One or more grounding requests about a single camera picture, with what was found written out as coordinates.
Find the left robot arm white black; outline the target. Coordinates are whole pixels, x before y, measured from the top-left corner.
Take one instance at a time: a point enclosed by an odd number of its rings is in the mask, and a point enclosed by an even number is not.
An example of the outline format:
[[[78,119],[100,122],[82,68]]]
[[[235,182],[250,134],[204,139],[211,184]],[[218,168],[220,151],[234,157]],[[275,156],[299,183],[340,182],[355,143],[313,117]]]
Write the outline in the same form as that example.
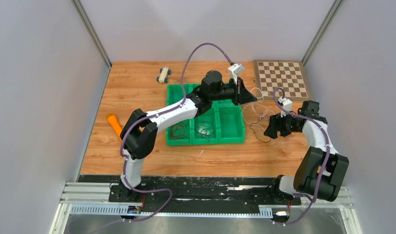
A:
[[[220,72],[209,71],[201,84],[184,94],[180,101],[155,111],[133,111],[120,134],[120,153],[124,158],[120,176],[124,185],[121,195],[128,202],[134,202],[140,196],[138,185],[144,158],[153,151],[157,135],[176,123],[204,114],[214,101],[219,100],[242,105],[256,102],[257,98],[245,88],[240,77],[230,78],[228,83],[224,83]]]

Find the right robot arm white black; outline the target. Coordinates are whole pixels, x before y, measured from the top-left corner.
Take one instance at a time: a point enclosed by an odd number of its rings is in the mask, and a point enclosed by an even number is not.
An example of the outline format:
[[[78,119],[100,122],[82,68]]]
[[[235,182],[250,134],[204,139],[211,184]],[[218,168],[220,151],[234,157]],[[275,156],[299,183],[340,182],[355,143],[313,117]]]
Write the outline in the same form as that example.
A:
[[[296,114],[291,112],[292,101],[278,99],[281,112],[269,118],[264,135],[276,139],[292,133],[303,133],[309,146],[294,176],[280,175],[276,186],[269,190],[270,199],[283,203],[289,195],[308,194],[314,199],[334,201],[341,189],[349,159],[340,155],[327,132],[327,120],[319,115],[319,103],[304,101]]]

